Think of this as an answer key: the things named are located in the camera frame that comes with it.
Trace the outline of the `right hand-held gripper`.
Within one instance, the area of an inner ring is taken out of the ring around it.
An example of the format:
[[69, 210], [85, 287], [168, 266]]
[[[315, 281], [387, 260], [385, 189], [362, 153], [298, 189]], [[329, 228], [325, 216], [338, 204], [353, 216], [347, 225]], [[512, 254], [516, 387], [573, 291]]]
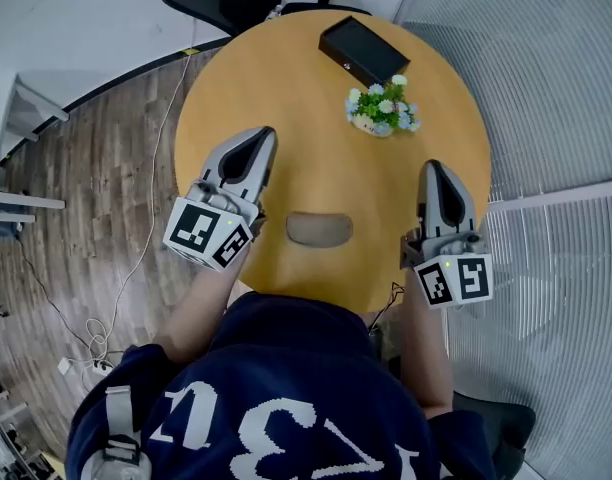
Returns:
[[421, 234], [414, 229], [401, 238], [400, 267], [415, 273], [429, 307], [490, 300], [492, 255], [474, 232], [475, 206], [461, 179], [437, 160], [426, 162], [417, 202]]

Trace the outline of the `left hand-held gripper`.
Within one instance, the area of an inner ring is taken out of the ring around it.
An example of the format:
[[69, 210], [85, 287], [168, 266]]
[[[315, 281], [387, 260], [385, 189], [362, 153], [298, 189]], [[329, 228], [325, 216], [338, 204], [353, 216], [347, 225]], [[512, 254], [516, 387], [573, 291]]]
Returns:
[[248, 129], [217, 145], [202, 167], [202, 180], [175, 200], [164, 245], [214, 271], [229, 267], [264, 223], [256, 202], [268, 184], [277, 146], [274, 128]]

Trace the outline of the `grey-brown fabric pouch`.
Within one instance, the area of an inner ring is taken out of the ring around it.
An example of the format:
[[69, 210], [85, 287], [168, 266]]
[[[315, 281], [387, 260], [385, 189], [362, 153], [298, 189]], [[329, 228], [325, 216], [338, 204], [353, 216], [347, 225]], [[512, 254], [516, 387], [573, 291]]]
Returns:
[[353, 236], [353, 221], [346, 214], [293, 212], [285, 222], [287, 237], [299, 245], [326, 249], [341, 246]]

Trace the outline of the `person's left forearm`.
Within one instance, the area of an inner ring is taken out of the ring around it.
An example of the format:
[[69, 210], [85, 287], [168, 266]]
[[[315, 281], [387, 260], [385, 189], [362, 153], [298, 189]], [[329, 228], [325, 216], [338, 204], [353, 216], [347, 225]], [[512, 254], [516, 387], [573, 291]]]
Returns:
[[153, 340], [170, 361], [188, 364], [206, 352], [227, 309], [229, 297], [250, 248], [247, 245], [222, 272], [202, 268], [197, 274]]

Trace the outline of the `person's right forearm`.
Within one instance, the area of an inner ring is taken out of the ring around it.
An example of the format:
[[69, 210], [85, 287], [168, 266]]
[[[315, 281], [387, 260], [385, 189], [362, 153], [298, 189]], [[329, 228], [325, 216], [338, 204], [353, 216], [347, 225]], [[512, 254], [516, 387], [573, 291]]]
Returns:
[[431, 309], [412, 271], [406, 273], [402, 302], [401, 382], [430, 420], [453, 409], [452, 368], [446, 351], [442, 314]]

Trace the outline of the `potted artificial flower plant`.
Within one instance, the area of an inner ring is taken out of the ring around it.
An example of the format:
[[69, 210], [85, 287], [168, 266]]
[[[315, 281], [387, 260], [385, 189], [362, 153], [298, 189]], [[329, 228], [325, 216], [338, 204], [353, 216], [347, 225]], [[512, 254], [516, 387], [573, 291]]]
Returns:
[[421, 122], [417, 105], [405, 100], [407, 85], [407, 78], [396, 74], [384, 84], [370, 85], [366, 91], [352, 88], [345, 99], [347, 120], [359, 130], [381, 138], [398, 130], [416, 132]]

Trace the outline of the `black rectangular box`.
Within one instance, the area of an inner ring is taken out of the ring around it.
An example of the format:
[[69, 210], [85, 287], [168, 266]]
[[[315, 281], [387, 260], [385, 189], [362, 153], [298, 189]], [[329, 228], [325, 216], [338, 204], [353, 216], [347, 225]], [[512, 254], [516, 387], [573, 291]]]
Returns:
[[318, 48], [366, 87], [385, 85], [410, 63], [399, 50], [352, 16], [324, 30]]

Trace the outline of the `navy printed sweatshirt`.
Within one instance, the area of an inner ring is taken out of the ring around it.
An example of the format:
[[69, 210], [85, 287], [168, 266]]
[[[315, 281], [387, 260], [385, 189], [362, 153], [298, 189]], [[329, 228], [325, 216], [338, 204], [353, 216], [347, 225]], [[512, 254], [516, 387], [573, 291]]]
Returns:
[[69, 478], [107, 441], [117, 386], [153, 480], [496, 480], [481, 417], [427, 418], [363, 321], [331, 304], [250, 292], [196, 360], [128, 349], [73, 418]]

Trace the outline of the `white metal desk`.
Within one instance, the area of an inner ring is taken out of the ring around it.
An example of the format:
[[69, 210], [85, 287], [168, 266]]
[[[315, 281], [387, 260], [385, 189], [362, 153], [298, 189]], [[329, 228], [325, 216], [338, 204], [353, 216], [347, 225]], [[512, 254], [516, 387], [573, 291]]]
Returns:
[[[39, 136], [23, 118], [15, 117], [13, 103], [21, 99], [35, 108], [40, 114], [67, 122], [70, 114], [56, 105], [41, 93], [24, 84], [17, 73], [11, 72], [0, 80], [0, 163], [17, 144], [24, 140], [37, 142]], [[64, 200], [43, 197], [32, 197], [24, 194], [10, 193], [0, 190], [0, 204], [25, 208], [43, 208], [63, 210]], [[34, 223], [36, 217], [29, 213], [0, 211], [0, 222], [3, 223]]]

